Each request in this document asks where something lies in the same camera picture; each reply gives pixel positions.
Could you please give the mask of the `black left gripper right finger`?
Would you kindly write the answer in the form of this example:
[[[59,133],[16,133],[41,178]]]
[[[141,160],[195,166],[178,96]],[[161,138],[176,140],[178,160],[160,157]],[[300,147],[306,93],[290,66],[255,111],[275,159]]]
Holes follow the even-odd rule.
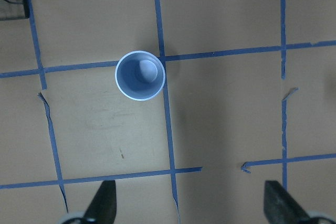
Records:
[[[268,223],[314,223],[314,219],[276,180],[265,181],[264,214]]]

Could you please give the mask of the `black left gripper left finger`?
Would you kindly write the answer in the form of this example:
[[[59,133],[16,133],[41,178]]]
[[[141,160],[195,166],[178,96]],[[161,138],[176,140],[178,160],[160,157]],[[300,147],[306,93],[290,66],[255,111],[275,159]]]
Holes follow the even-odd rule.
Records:
[[[117,192],[114,180],[101,183],[83,216],[83,222],[114,222],[117,214]]]

